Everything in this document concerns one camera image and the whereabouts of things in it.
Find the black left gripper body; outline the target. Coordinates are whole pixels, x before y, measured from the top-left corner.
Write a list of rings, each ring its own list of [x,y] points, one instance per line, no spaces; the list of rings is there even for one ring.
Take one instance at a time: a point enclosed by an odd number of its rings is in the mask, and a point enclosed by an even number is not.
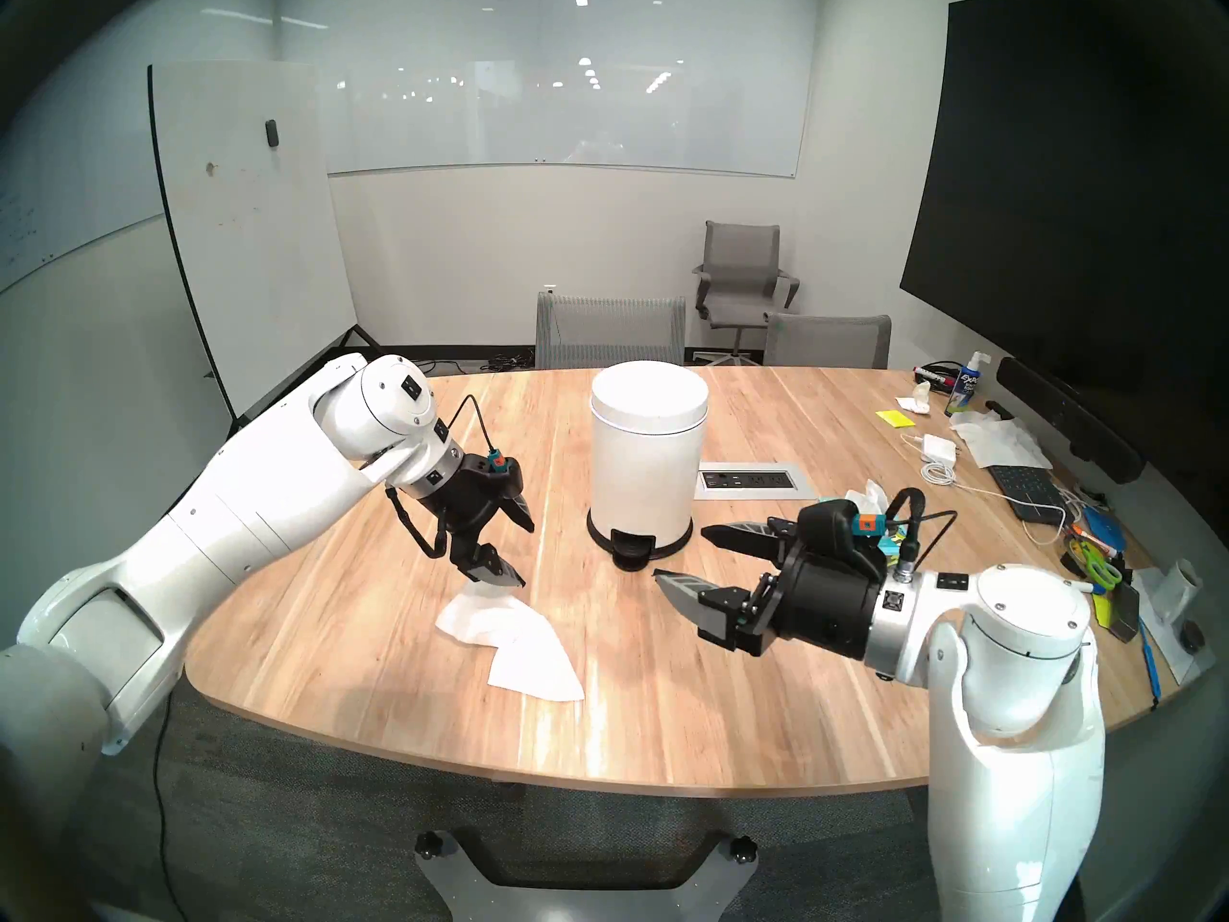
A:
[[[450,538],[449,561],[458,569],[458,541],[482,541],[482,530],[498,511],[504,495],[524,491],[515,457],[463,457],[455,473],[423,498],[423,505],[442,522]]]

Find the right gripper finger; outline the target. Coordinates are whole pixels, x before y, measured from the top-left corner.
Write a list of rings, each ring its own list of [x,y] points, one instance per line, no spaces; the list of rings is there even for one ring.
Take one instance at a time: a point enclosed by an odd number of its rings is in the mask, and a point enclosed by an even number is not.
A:
[[[701,536],[720,550],[761,561],[784,561],[794,541],[794,521],[768,518],[764,522],[709,525],[701,530]]]
[[[653,578],[659,590],[685,620],[704,637],[732,637],[734,613],[737,610],[737,588],[719,586],[705,579],[655,569]]]

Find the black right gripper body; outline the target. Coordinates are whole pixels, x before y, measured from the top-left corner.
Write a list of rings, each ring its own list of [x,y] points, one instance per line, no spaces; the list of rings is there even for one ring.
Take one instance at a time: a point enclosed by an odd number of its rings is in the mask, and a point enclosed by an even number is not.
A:
[[[855,546],[868,569],[816,552],[791,552],[780,573],[763,573],[752,590],[726,586],[698,594],[712,629],[701,639],[760,658],[775,640],[801,640],[838,655],[865,656],[887,561],[876,545]]]

